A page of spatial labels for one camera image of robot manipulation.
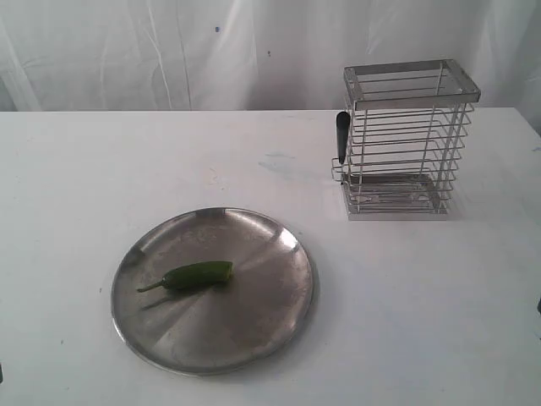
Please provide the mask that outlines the black handled knife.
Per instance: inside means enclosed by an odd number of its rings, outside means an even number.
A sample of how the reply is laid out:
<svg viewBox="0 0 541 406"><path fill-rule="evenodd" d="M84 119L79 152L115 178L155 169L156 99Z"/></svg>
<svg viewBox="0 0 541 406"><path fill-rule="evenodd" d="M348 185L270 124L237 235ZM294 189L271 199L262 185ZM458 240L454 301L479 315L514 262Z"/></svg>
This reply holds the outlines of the black handled knife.
<svg viewBox="0 0 541 406"><path fill-rule="evenodd" d="M336 115L336 145L337 145L337 158L340 164L340 180L343 184L343 164L346 161L347 155L347 141L349 136L349 128L351 123L351 116L347 111L340 111Z"/></svg>

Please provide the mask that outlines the green cucumber with stem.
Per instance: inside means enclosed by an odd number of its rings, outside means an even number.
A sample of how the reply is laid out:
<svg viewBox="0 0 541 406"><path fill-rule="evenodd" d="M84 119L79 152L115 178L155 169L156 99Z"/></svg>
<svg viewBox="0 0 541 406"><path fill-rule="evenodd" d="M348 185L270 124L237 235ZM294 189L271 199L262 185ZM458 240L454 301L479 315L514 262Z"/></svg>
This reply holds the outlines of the green cucumber with stem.
<svg viewBox="0 0 541 406"><path fill-rule="evenodd" d="M184 290L226 283L232 275L232 269L230 261L206 261L180 266L167 272L158 282L137 288L137 292L144 293L155 288Z"/></svg>

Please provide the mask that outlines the round stainless steel plate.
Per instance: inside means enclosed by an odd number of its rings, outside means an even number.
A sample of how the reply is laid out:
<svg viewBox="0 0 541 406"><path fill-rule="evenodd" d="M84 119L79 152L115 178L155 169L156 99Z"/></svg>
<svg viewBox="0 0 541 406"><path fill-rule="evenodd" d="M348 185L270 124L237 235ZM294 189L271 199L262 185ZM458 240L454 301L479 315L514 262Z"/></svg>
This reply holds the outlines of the round stainless steel plate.
<svg viewBox="0 0 541 406"><path fill-rule="evenodd" d="M224 283L161 285L180 266L226 261ZM212 207L171 218L141 237L112 280L111 311L124 343L157 368L226 373L289 343L309 314L316 271L298 238L255 211Z"/></svg>

